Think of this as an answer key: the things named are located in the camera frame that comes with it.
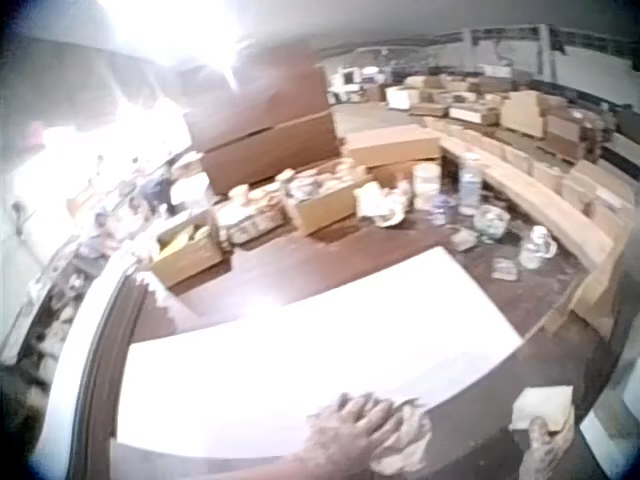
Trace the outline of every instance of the plastic container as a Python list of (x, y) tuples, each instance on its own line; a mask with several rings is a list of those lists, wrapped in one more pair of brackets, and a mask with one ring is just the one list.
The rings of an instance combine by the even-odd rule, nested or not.
[(482, 173), (479, 160), (480, 157), (471, 152), (462, 156), (463, 165), (458, 176), (458, 212), (462, 215), (473, 216), (480, 207)]

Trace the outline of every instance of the human hand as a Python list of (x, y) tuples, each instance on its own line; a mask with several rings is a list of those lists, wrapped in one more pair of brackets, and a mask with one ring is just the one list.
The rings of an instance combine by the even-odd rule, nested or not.
[(311, 433), (294, 459), (309, 470), (312, 478), (337, 480), (365, 470), (377, 448), (402, 425), (393, 402), (373, 395), (336, 403), (311, 420)]

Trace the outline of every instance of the white paper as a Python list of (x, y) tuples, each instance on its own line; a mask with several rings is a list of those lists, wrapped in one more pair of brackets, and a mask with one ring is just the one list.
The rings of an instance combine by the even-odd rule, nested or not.
[(117, 437), (183, 456), (284, 455), (341, 392), (432, 407), (521, 341), (436, 248), (260, 317), (132, 345)]
[(527, 430), (531, 420), (542, 417), (550, 432), (558, 432), (571, 411), (573, 387), (529, 387), (513, 403), (511, 430)]

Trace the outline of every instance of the wooden table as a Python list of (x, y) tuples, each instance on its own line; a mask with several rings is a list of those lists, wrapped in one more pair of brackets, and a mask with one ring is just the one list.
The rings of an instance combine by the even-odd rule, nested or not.
[[(530, 222), (518, 212), (517, 231)], [(487, 292), (526, 343), (499, 367), (431, 412), (429, 478), (504, 478), (516, 472), (526, 444), (506, 427), (511, 405), (528, 386), (572, 384), (578, 420), (606, 383), (615, 355), (580, 319), (550, 335), (543, 317), (587, 274), (563, 247), (543, 268), (523, 272), (518, 282), (491, 279), (495, 255), (515, 258), (520, 242), (509, 232), (499, 244), (480, 244), (458, 254), (450, 248), (452, 228), (434, 227), (421, 213), (401, 225), (378, 229), (355, 218), (311, 237), (283, 227), (254, 245), (236, 250), (224, 265), (179, 284), (174, 292), (197, 316), (169, 318), (153, 307), (140, 315), (133, 341), (140, 342), (206, 328), (255, 312), (252, 304), (284, 305), (387, 268), (436, 246), (444, 246)], [(225, 471), (272, 461), (190, 459), (112, 443), (113, 478), (152, 478), (162, 465), (168, 477)]]

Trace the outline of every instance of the jar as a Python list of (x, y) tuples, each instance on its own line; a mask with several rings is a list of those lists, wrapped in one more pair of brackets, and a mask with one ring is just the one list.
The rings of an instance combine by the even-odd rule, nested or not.
[(518, 260), (520, 265), (535, 270), (558, 251), (558, 244), (553, 241), (549, 231), (542, 225), (536, 225), (520, 246)]

